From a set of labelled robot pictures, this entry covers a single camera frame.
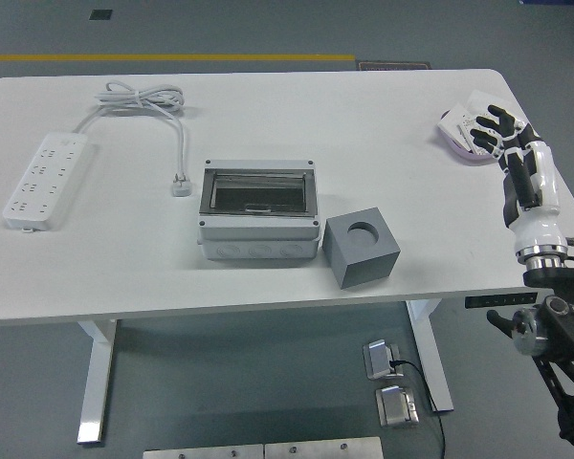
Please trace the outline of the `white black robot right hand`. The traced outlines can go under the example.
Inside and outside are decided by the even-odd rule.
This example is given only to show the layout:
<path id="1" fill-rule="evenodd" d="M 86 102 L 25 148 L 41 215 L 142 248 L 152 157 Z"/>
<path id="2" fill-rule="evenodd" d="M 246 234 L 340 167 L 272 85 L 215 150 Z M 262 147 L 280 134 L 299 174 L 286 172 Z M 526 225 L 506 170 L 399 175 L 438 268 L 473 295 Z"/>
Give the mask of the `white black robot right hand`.
<path id="1" fill-rule="evenodd" d="M 516 236 L 514 252 L 523 264 L 536 253 L 566 256 L 559 229 L 560 202 L 550 146 L 526 120 L 489 105 L 470 130 L 474 144 L 496 160 L 504 174 L 503 220 Z"/>

